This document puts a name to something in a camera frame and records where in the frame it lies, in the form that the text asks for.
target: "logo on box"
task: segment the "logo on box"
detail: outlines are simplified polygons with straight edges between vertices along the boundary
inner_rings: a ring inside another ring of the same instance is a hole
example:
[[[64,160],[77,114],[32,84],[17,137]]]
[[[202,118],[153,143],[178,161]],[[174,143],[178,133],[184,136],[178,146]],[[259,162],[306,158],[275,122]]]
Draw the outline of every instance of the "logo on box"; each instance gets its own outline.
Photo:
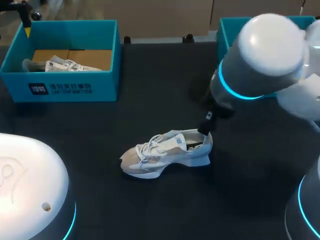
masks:
[[[44,83],[29,83],[29,88],[33,95],[48,95],[48,90]]]

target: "robotic arm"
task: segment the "robotic arm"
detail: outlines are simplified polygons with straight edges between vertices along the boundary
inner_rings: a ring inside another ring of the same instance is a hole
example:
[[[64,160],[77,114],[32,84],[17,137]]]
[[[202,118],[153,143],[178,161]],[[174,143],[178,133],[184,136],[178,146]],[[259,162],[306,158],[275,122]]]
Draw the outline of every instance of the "robotic arm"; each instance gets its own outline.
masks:
[[[17,11],[19,13],[27,37],[30,35],[31,20],[29,18],[29,13],[32,9],[32,6],[25,0],[21,2],[0,0],[0,12]],[[31,13],[31,17],[35,21],[39,21],[41,19],[41,15],[38,12]]]
[[[203,123],[199,132],[206,134],[216,118],[230,117],[275,92],[287,112],[320,120],[319,63],[320,21],[302,31],[285,16],[268,13],[252,18],[213,74],[212,116],[207,116],[211,123]]]

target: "shoe sole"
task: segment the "shoe sole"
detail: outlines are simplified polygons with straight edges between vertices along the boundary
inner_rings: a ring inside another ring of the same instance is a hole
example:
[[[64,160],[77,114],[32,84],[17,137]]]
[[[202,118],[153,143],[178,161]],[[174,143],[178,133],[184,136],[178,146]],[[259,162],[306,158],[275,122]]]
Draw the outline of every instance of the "shoe sole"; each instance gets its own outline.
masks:
[[[179,160],[179,161],[172,162],[170,164],[182,164],[187,167],[201,167],[201,166],[209,165],[210,163],[211,162],[210,162],[209,156],[206,155],[206,156],[202,156],[202,157],[198,157],[198,158]],[[126,172],[126,171],[123,171],[123,172],[130,175],[130,176],[133,176],[135,178],[139,178],[139,179],[156,179],[161,175],[163,170],[165,170],[165,168],[168,167],[169,165],[164,166],[157,171],[148,172],[148,173],[144,173],[144,174],[134,174],[134,173]]]

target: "small hole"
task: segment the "small hole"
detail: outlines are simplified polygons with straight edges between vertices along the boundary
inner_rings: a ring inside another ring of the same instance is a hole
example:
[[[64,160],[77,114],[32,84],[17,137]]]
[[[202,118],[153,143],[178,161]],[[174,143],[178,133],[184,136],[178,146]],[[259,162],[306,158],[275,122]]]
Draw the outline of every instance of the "small hole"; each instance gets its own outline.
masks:
[[[49,203],[45,202],[42,204],[42,209],[45,210],[46,212],[50,212],[51,211],[51,206]]]

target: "teal box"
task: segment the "teal box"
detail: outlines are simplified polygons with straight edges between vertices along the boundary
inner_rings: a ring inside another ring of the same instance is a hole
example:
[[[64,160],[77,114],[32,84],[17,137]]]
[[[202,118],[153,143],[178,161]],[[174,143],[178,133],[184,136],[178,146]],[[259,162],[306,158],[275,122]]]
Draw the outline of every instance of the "teal box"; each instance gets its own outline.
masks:
[[[110,70],[23,72],[35,50],[112,50]],[[1,77],[16,103],[117,100],[121,42],[116,20],[33,21],[30,37],[20,25]]]
[[[301,30],[306,30],[316,19],[314,16],[287,16],[291,19]],[[243,26],[252,17],[222,17],[220,18],[220,25],[217,32],[217,54],[218,61],[225,57],[229,48],[236,40]],[[274,97],[275,93],[266,95],[265,97]]]

